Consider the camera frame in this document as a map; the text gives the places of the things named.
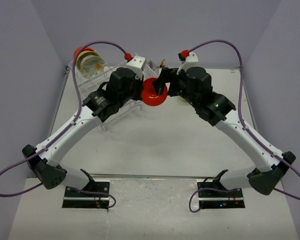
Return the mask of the patterned beige bowl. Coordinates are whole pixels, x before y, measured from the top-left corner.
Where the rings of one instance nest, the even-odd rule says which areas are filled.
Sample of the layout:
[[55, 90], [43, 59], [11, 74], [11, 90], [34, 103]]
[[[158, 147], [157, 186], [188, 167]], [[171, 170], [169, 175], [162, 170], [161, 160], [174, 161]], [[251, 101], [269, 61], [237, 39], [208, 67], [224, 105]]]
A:
[[102, 57], [89, 55], [81, 61], [79, 71], [83, 77], [92, 79], [103, 72], [105, 65], [106, 62]]

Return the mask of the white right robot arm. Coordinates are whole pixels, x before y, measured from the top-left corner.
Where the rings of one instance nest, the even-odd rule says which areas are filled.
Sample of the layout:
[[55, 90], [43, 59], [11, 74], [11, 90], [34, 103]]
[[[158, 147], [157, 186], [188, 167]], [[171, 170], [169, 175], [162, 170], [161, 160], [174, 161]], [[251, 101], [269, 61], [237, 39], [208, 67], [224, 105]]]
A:
[[220, 172], [213, 179], [214, 193], [223, 197], [232, 189], [253, 188], [268, 196], [288, 171], [276, 157], [292, 164], [296, 156], [270, 145], [252, 126], [240, 121], [236, 106], [226, 96], [213, 91], [212, 77], [203, 67], [188, 70], [164, 67], [152, 84], [158, 95], [163, 94], [166, 83], [169, 83], [169, 96], [186, 100], [201, 119], [226, 134], [254, 163], [254, 167]]

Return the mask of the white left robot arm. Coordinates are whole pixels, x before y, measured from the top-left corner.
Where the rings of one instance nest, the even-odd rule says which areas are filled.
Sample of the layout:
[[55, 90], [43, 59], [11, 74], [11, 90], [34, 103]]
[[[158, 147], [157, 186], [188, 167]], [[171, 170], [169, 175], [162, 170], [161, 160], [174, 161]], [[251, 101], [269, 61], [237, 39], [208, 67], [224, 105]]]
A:
[[69, 119], [49, 139], [22, 149], [26, 158], [32, 158], [27, 164], [46, 189], [63, 185], [75, 188], [84, 197], [93, 193], [92, 177], [83, 169], [66, 167], [61, 161], [87, 133], [116, 114], [129, 100], [140, 97], [141, 88], [142, 80], [133, 70], [117, 68], [108, 81], [83, 100], [81, 112], [74, 114], [75, 121]]

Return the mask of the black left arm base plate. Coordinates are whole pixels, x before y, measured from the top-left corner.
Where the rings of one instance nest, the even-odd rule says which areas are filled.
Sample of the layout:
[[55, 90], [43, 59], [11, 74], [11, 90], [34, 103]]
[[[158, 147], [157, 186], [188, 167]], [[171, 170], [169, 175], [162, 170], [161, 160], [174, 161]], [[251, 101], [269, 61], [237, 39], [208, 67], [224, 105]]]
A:
[[110, 181], [101, 180], [92, 185], [88, 189], [90, 193], [82, 193], [66, 187], [63, 196], [63, 209], [108, 209], [110, 199], [108, 195], [100, 195], [97, 193], [108, 194], [110, 192]]

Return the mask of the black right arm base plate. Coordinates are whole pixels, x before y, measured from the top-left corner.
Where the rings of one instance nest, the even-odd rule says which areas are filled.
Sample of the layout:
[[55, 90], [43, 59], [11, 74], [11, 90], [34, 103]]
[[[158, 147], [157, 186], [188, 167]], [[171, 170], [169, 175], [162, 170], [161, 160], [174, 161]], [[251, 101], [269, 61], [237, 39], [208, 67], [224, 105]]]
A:
[[232, 192], [205, 190], [198, 193], [201, 209], [244, 209], [245, 202], [242, 189]]

